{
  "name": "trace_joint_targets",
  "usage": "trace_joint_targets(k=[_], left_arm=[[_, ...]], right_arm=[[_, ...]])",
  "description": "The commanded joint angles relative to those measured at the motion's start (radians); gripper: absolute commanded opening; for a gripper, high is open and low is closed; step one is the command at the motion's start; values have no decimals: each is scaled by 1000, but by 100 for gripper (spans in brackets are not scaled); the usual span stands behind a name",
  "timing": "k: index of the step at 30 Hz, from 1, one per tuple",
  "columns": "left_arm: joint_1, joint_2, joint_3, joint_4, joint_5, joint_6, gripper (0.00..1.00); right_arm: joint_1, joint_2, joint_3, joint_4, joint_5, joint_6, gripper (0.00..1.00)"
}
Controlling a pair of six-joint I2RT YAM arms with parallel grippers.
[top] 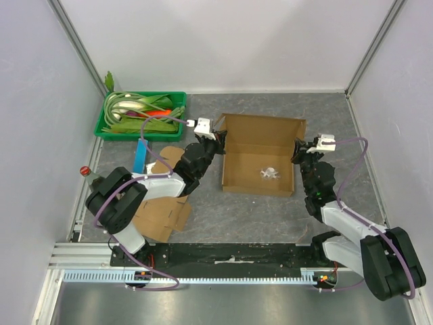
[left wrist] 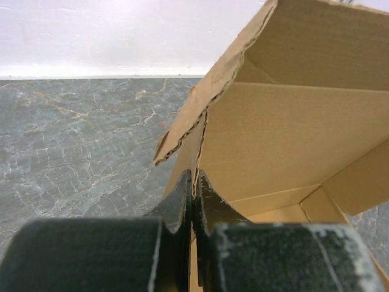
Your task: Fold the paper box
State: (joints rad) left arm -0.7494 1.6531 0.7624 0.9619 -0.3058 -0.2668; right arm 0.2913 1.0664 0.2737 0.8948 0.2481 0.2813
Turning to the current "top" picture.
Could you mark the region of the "clear plastic bag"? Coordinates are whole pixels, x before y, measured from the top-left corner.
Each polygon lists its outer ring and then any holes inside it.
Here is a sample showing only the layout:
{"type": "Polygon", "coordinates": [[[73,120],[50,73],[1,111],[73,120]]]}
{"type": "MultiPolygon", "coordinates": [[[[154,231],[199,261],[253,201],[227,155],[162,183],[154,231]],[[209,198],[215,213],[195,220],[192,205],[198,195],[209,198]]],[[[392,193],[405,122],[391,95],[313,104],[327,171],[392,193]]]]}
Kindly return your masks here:
{"type": "Polygon", "coordinates": [[[263,179],[279,179],[280,174],[279,172],[274,169],[273,167],[267,167],[260,170],[260,176],[263,179]]]}

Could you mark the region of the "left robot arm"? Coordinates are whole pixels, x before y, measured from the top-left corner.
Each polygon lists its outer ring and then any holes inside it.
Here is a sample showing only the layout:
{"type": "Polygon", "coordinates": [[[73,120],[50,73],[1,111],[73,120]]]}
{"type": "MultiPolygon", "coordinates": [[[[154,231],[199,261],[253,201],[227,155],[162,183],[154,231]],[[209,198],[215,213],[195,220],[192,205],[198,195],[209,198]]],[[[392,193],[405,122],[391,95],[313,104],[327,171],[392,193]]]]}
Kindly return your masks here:
{"type": "Polygon", "coordinates": [[[133,225],[133,217],[144,200],[184,197],[200,184],[215,155],[225,154],[227,131],[213,131],[211,138],[197,135],[197,143],[189,144],[172,172],[132,174],[117,167],[107,177],[94,173],[88,166],[80,169],[91,194],[86,208],[97,225],[107,231],[125,251],[125,259],[141,266],[148,259],[147,242],[133,225]]]}

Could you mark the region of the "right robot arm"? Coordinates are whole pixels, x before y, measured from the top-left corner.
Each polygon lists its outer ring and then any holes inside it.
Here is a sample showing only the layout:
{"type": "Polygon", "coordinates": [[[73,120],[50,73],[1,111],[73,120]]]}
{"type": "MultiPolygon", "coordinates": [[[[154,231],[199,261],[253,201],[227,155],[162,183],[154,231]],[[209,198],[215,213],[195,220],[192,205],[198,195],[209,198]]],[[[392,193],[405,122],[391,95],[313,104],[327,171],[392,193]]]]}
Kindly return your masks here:
{"type": "Polygon", "coordinates": [[[381,301],[395,296],[414,299],[416,290],[426,285],[426,275],[412,241],[404,229],[376,224],[343,203],[346,184],[335,190],[335,169],[322,160],[338,145],[333,135],[294,141],[292,163],[300,167],[306,209],[333,229],[314,238],[311,261],[320,267],[331,261],[348,267],[381,301]]]}

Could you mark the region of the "large cardboard box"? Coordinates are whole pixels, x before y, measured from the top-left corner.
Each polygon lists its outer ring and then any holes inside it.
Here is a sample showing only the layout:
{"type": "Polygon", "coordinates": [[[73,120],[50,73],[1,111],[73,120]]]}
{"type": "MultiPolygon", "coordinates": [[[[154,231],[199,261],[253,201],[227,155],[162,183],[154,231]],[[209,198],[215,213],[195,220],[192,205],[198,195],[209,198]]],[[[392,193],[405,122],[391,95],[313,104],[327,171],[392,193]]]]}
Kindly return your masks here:
{"type": "Polygon", "coordinates": [[[295,192],[291,158],[296,138],[304,139],[306,120],[248,114],[222,114],[226,131],[222,191],[291,197],[295,192]],[[260,170],[273,167],[279,179],[263,179],[260,170]]]}

